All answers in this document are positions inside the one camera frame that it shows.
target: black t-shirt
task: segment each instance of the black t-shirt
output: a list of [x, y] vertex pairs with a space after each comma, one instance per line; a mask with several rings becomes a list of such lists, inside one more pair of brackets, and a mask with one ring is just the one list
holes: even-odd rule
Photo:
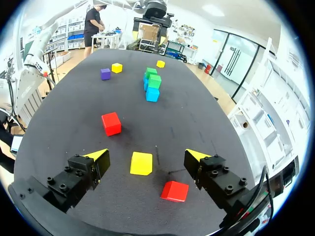
[[96, 20], [98, 23], [100, 22], [99, 12], [94, 7], [88, 11], [85, 17], [84, 33], [96, 34], [99, 29], [90, 22], [91, 20]]

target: dark gray table surface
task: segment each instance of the dark gray table surface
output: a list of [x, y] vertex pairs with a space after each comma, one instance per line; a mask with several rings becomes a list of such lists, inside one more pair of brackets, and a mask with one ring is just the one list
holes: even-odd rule
[[[157, 60], [166, 62], [157, 68]], [[100, 69], [123, 64], [123, 72], [102, 81]], [[146, 67], [162, 78], [157, 103], [143, 91]], [[107, 137], [101, 116], [116, 112], [121, 134]], [[138, 234], [202, 236], [219, 229], [225, 212], [184, 168], [185, 149], [219, 154], [253, 187], [251, 168], [232, 124], [199, 79], [180, 61], [123, 50], [97, 50], [73, 68], [43, 100], [16, 158], [14, 177], [46, 178], [63, 170], [74, 154], [108, 148], [111, 166], [95, 191], [68, 214], [94, 226]], [[133, 151], [152, 153], [153, 172], [131, 175]], [[189, 184], [184, 203], [162, 200], [169, 181]]]

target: red cube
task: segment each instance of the red cube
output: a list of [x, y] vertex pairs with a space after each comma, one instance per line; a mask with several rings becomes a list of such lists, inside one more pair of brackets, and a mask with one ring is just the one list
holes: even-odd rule
[[188, 193], [188, 184], [169, 181], [165, 184], [161, 198], [173, 202], [184, 202]]
[[107, 136], [121, 133], [122, 124], [116, 112], [102, 115], [102, 121]]

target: screw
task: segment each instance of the screw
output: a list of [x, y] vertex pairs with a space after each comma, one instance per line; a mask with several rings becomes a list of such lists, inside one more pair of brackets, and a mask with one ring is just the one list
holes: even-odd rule
[[48, 182], [49, 184], [54, 184], [54, 183], [55, 183], [54, 179], [51, 178], [51, 177], [48, 177], [48, 178], [47, 178], [47, 182]]
[[229, 173], [230, 171], [230, 168], [228, 168], [227, 166], [223, 168], [223, 173]]
[[65, 185], [64, 183], [62, 183], [60, 186], [59, 186], [59, 189], [63, 192], [66, 192], [68, 190], [68, 187], [67, 185]]
[[82, 173], [82, 171], [77, 170], [77, 171], [75, 172], [75, 175], [78, 176], [78, 177], [81, 177], [81, 176], [83, 175], [83, 173]]
[[64, 167], [64, 171], [66, 171], [66, 172], [70, 172], [70, 171], [71, 171], [71, 169], [70, 169], [70, 167], [69, 167], [69, 166], [65, 166], [65, 167]]
[[217, 171], [211, 171], [211, 177], [215, 178], [218, 176], [218, 172]]
[[247, 181], [247, 179], [246, 178], [240, 178], [240, 181], [239, 181], [239, 185], [240, 186], [244, 186], [245, 184], [246, 184], [246, 181]]
[[225, 192], [226, 193], [231, 193], [233, 191], [233, 186], [232, 185], [228, 185], [225, 187]]

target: blue cube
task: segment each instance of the blue cube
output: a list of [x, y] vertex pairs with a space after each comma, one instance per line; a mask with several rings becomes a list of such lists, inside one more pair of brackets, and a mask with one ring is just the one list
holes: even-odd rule
[[159, 97], [159, 90], [157, 88], [148, 87], [146, 98], [148, 102], [157, 102]]
[[148, 84], [149, 84], [149, 80], [148, 80], [148, 79], [145, 79], [145, 80], [144, 80], [144, 91], [147, 91], [147, 89], [148, 89]]
[[100, 70], [100, 77], [102, 80], [109, 80], [110, 79], [110, 69], [101, 69]]

